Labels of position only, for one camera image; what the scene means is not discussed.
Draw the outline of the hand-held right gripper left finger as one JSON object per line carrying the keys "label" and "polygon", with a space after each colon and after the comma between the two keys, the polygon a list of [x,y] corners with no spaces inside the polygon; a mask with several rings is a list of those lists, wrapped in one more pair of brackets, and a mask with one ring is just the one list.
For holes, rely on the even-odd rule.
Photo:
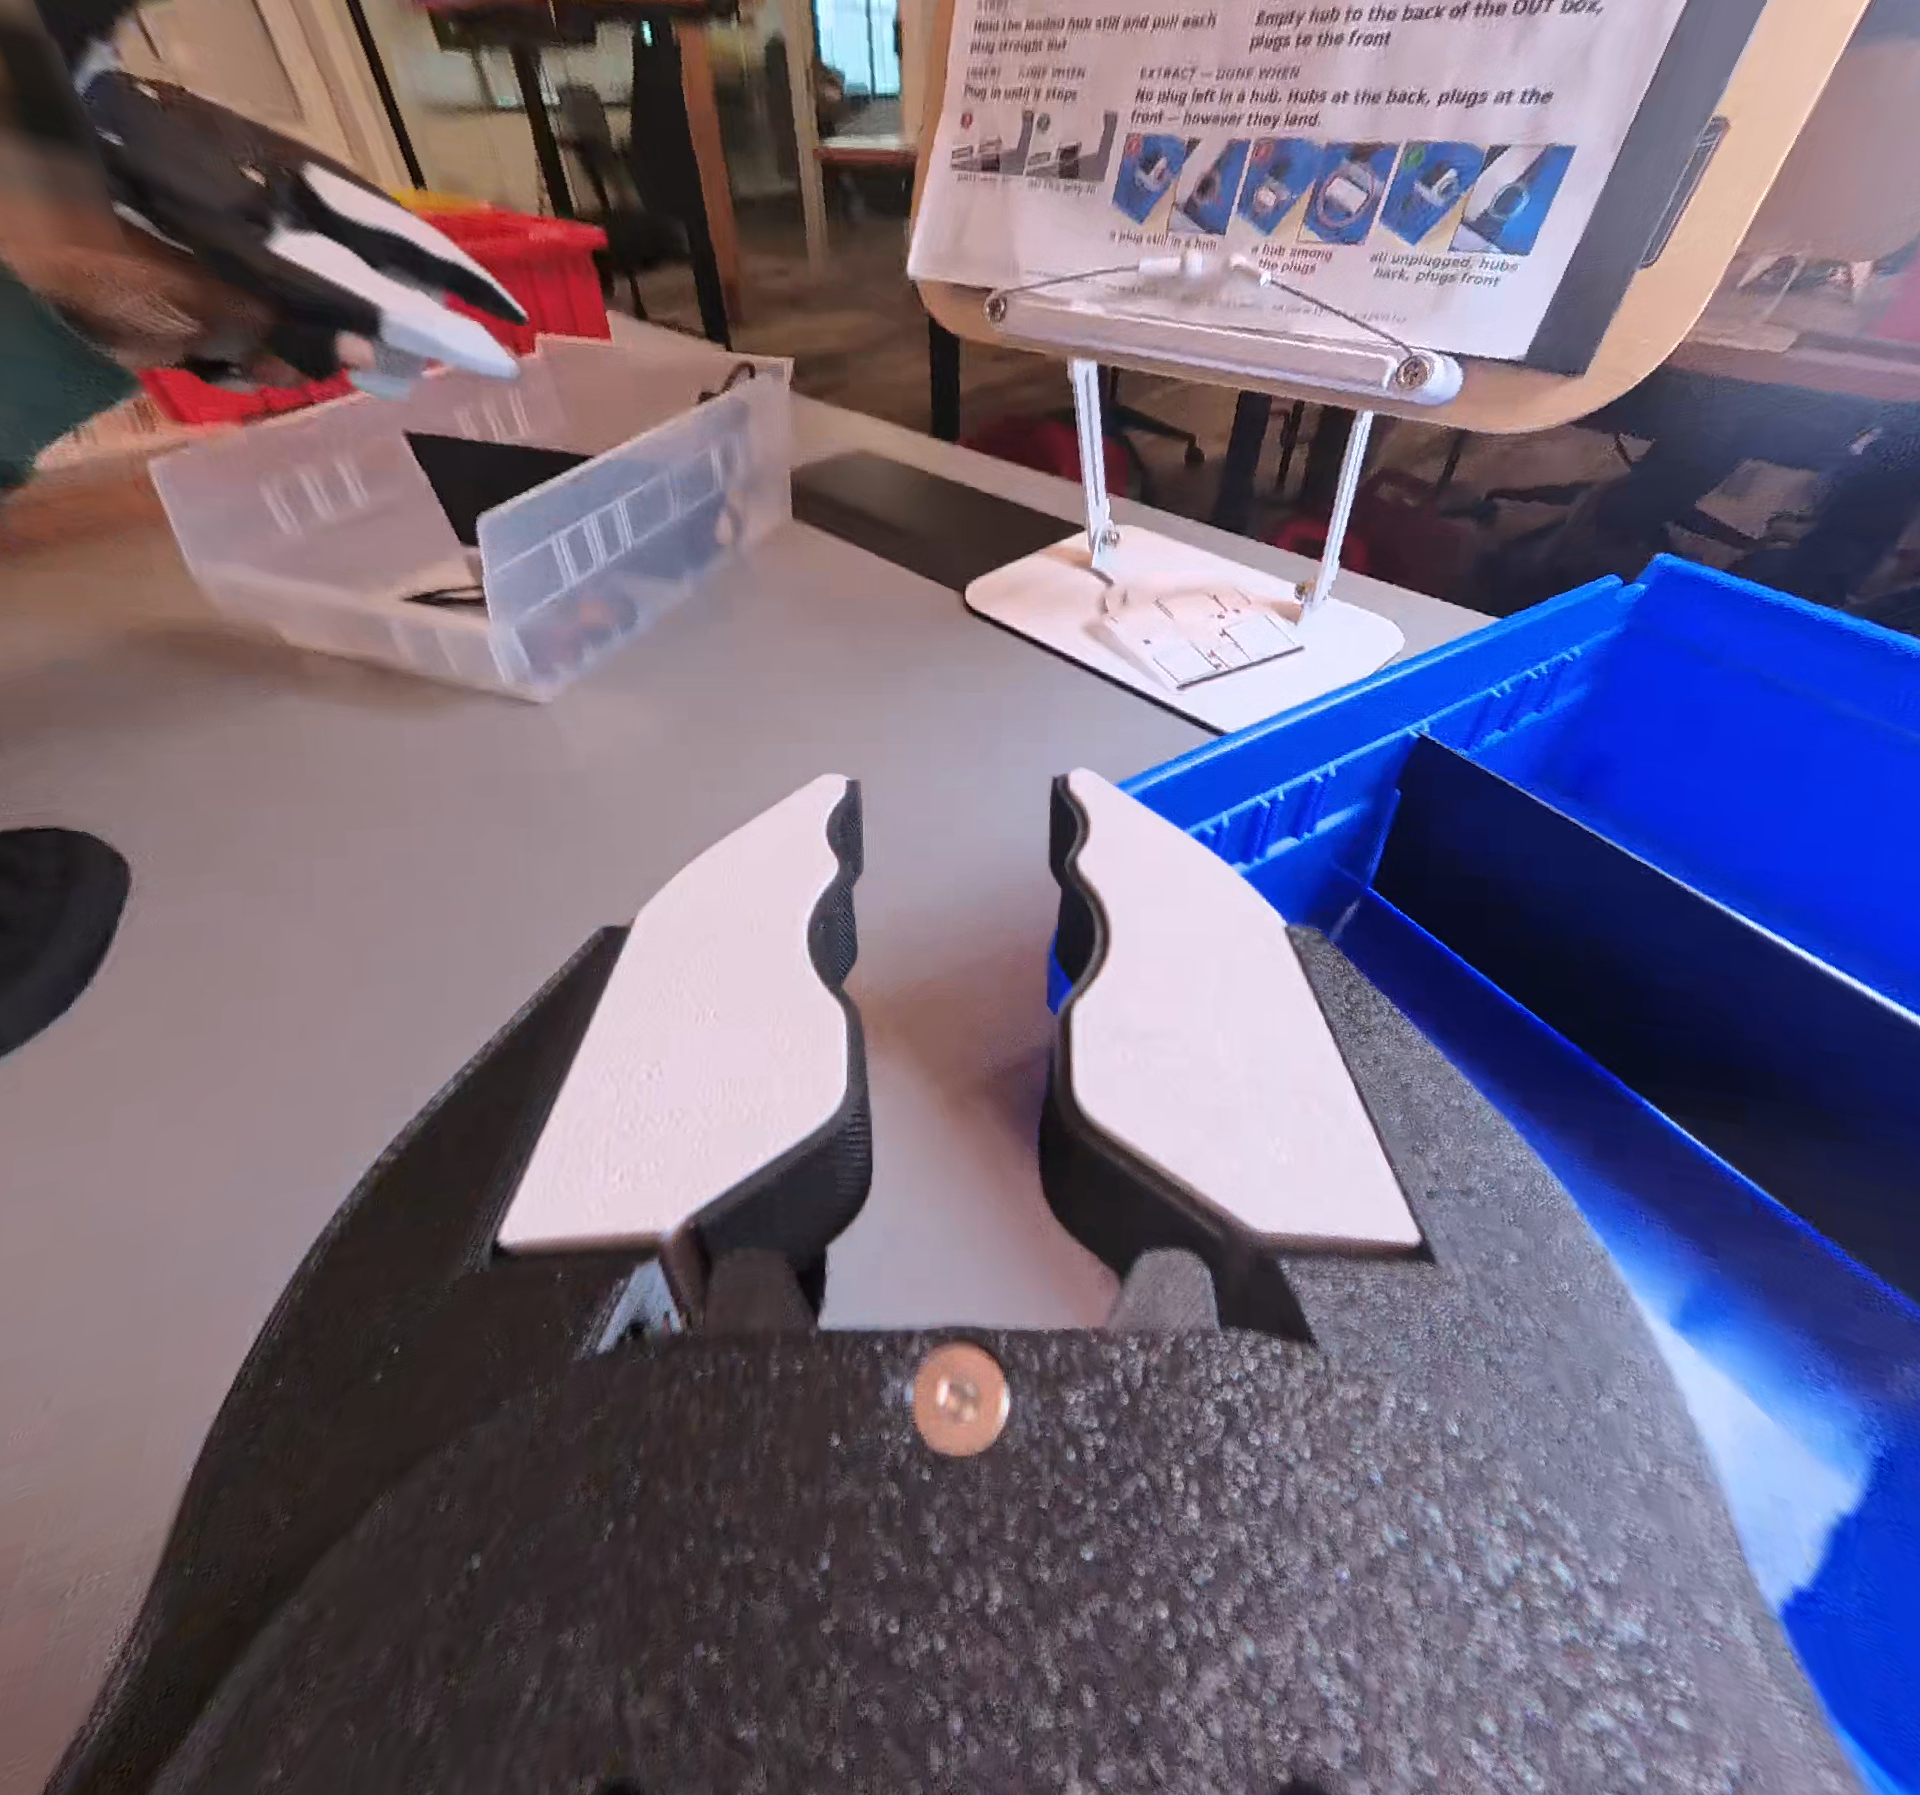
{"label": "hand-held right gripper left finger", "polygon": [[871,1187],[850,993],[862,793],[823,773],[633,917],[503,1209],[514,1255],[633,1251],[682,1281],[777,1253],[820,1281]]}

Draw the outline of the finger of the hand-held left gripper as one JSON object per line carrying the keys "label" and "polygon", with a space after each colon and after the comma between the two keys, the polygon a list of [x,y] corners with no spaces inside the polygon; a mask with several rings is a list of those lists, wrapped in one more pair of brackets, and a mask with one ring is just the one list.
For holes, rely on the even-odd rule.
{"label": "finger of the hand-held left gripper", "polygon": [[292,169],[292,201],[309,229],[372,271],[490,319],[528,325],[525,309],[492,271],[374,185],[326,163],[300,163]]}
{"label": "finger of the hand-held left gripper", "polygon": [[492,273],[436,229],[276,229],[277,343],[293,367],[347,371],[372,393],[400,393],[427,367],[490,381],[518,359],[480,319],[521,323]]}

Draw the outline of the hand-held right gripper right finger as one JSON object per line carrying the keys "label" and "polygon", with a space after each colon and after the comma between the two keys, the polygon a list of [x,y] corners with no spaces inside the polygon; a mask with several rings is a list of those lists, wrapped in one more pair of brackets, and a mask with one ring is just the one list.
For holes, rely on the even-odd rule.
{"label": "hand-held right gripper right finger", "polygon": [[1091,769],[1052,783],[1059,893],[1039,1135],[1058,1223],[1108,1269],[1424,1249],[1286,919]]}

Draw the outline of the clear plastic bin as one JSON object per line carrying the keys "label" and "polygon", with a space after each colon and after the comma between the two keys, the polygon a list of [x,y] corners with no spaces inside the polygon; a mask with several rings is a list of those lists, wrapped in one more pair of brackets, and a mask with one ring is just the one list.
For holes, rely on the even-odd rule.
{"label": "clear plastic bin", "polygon": [[[549,335],[510,381],[449,369],[160,459],[197,587],[288,647],[545,703],[792,517],[794,363],[659,327]],[[587,455],[464,549],[407,433]]]}

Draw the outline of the blue plastic bin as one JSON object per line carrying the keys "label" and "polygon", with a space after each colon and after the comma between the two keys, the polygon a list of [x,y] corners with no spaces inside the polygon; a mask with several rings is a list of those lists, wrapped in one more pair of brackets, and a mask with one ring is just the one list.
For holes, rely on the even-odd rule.
{"label": "blue plastic bin", "polygon": [[1287,923],[1422,1229],[1140,1255],[1068,1632],[1251,1790],[1916,1790],[1916,1239],[1836,1245],[1376,889],[1426,735],[1916,1015],[1916,641],[1677,559],[1119,783]]}

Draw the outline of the person's left forearm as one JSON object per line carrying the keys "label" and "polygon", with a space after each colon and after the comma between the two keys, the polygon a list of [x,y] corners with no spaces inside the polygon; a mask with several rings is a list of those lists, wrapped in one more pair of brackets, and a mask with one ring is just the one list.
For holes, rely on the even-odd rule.
{"label": "person's left forearm", "polygon": [[2,269],[2,495],[41,453],[137,391],[131,371]]}

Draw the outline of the person's left hand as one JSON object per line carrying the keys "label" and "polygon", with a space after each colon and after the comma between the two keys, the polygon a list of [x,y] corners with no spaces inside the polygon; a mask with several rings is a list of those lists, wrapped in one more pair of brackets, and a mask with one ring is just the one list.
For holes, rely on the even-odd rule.
{"label": "person's left hand", "polygon": [[270,315],[171,251],[68,247],[44,289],[76,331],[127,369],[252,369],[271,359]]}

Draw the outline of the red plastic bin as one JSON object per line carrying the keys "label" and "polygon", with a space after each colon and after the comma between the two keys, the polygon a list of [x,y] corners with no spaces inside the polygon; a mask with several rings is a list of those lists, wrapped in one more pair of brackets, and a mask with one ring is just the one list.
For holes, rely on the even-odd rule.
{"label": "red plastic bin", "polygon": [[[477,261],[525,309],[528,325],[510,325],[457,303],[496,341],[525,355],[539,335],[610,339],[610,309],[598,269],[598,251],[608,243],[594,223],[528,217],[492,205],[483,215],[424,219],[442,229]],[[346,373],[326,381],[217,387],[182,367],[146,369],[144,393],[165,419],[187,427],[227,427],[298,413],[347,395]]]}

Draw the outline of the black divider panel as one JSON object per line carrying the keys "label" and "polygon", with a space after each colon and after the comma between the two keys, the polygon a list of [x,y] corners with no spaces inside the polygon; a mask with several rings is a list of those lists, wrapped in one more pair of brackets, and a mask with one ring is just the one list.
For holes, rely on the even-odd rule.
{"label": "black divider panel", "polygon": [[1916,1015],[1426,735],[1373,887],[1498,991],[1864,1255],[1916,1239]]}
{"label": "black divider panel", "polygon": [[554,447],[422,431],[410,431],[405,443],[464,549],[477,547],[477,521],[487,511],[556,481],[589,459]]}

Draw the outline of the wooden standing desk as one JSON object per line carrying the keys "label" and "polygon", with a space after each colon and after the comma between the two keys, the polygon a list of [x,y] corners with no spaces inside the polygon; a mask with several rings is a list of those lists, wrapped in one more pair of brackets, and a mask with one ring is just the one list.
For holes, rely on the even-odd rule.
{"label": "wooden standing desk", "polygon": [[413,0],[452,45],[507,53],[549,213],[573,221],[562,139],[549,117],[541,53],[585,25],[633,31],[629,127],[663,151],[663,207],[684,229],[702,333],[732,345],[739,239],[706,27],[708,0]]}

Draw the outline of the white document stand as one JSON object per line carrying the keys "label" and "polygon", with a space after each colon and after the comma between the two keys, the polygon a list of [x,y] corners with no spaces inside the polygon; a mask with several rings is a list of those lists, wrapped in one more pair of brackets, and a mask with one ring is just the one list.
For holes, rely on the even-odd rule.
{"label": "white document stand", "polygon": [[[1359,323],[1342,335],[1144,317],[1029,299],[1019,289],[915,281],[959,337],[1046,351],[1068,363],[1081,525],[1019,543],[973,575],[971,613],[1214,731],[1236,731],[1384,667],[1404,649],[1387,617],[1335,595],[1337,561],[1377,415],[1455,431],[1517,433],[1574,421],[1652,375],[1688,335],[1806,125],[1870,0],[1690,0],[1627,131],[1568,275],[1515,361],[1395,343]],[[944,107],[954,0],[934,25],[931,125],[914,223]],[[1097,379],[1104,367],[1163,371],[1354,415],[1321,557],[1266,569],[1115,513],[1105,487]],[[1236,587],[1295,623],[1304,649],[1182,693],[1134,671],[1097,631],[1109,587]]]}

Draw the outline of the printed instruction sheet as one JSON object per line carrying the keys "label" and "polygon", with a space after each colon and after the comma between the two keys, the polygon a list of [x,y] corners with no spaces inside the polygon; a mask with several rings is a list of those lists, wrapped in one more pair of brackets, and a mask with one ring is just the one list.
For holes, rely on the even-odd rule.
{"label": "printed instruction sheet", "polygon": [[1690,0],[954,0],[914,279],[1523,357]]}

